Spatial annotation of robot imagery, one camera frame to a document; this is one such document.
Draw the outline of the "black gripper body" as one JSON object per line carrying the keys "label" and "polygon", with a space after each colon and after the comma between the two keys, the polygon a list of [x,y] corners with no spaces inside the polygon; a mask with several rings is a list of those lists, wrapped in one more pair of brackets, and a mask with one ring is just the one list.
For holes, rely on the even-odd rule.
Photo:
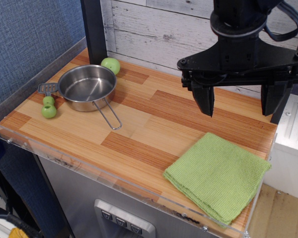
{"label": "black gripper body", "polygon": [[298,82],[298,51],[268,44],[259,37],[219,38],[209,49],[177,63],[183,87],[265,85],[278,88]]}

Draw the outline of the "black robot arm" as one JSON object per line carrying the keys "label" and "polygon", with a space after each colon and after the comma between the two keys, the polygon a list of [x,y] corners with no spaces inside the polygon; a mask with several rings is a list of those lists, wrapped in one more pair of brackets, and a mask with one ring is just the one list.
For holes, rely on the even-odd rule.
{"label": "black robot arm", "polygon": [[[274,8],[297,28],[272,33],[267,18]],[[270,45],[259,34],[264,31],[276,42],[295,37],[298,12],[283,0],[216,0],[210,25],[218,41],[177,63],[182,85],[192,92],[201,112],[213,115],[215,87],[260,85],[263,115],[275,113],[287,90],[298,84],[298,51]]]}

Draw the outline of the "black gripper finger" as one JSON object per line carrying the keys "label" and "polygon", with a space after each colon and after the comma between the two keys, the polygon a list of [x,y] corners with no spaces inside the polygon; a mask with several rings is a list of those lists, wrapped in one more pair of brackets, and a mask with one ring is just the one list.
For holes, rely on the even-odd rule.
{"label": "black gripper finger", "polygon": [[197,82],[191,82],[192,94],[200,111],[208,116],[213,116],[214,111],[214,88],[212,86],[204,86]]}
{"label": "black gripper finger", "polygon": [[292,87],[288,83],[264,84],[261,86],[262,114],[269,116],[274,114]]}

